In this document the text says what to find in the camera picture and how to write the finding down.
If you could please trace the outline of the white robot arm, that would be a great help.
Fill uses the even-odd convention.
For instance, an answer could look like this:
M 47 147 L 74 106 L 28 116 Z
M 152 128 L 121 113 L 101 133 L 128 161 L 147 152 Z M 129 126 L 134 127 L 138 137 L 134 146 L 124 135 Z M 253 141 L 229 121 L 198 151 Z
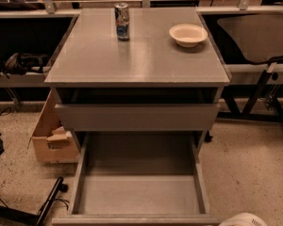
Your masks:
M 218 226 L 268 226 L 267 223 L 258 216 L 251 213 L 239 213 L 238 215 L 226 219 Z

